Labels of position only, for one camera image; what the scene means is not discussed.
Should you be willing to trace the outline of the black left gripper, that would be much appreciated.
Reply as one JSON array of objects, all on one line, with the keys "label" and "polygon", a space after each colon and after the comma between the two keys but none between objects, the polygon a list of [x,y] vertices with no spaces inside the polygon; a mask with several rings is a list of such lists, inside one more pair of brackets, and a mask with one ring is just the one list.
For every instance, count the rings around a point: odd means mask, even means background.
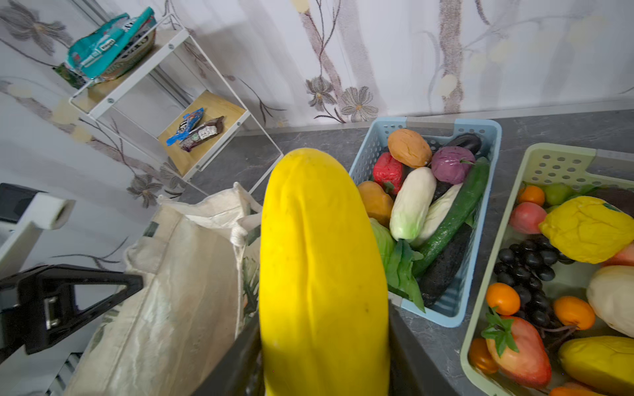
[{"label": "black left gripper", "polygon": [[[139,275],[87,267],[20,272],[41,234],[62,228],[75,203],[25,186],[1,185],[1,361],[21,348],[32,355],[57,345],[144,288]],[[118,291],[79,308],[76,288],[95,285],[115,285]]]}]

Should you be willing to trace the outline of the cream canvas grocery bag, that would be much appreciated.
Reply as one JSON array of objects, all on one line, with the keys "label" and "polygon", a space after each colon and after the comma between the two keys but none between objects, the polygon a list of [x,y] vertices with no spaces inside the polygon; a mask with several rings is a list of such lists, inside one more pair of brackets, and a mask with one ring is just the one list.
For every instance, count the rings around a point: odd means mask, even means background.
[{"label": "cream canvas grocery bag", "polygon": [[104,314],[67,395],[189,395],[259,307],[262,207],[239,184],[196,204],[161,198],[124,253],[141,291]]}]

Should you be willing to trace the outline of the yellow banana toy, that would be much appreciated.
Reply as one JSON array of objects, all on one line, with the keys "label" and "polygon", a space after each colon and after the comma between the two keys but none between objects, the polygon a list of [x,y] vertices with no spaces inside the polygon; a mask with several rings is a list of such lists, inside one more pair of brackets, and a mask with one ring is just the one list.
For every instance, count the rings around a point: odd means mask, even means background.
[{"label": "yellow banana toy", "polygon": [[259,323],[269,395],[385,395],[388,289],[358,188],[332,156],[288,153],[261,229]]}]

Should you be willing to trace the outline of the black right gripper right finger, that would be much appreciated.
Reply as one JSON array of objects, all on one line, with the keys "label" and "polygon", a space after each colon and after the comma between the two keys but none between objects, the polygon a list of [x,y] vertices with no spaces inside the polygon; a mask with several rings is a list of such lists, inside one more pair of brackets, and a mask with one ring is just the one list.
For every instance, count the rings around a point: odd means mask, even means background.
[{"label": "black right gripper right finger", "polygon": [[389,395],[458,395],[389,303]]}]

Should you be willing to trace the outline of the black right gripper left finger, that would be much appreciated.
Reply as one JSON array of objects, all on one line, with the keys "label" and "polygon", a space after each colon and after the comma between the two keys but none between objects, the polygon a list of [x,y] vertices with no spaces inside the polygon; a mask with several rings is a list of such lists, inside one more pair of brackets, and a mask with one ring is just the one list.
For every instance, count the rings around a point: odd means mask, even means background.
[{"label": "black right gripper left finger", "polygon": [[262,394],[262,342],[259,316],[254,316],[193,395]]}]

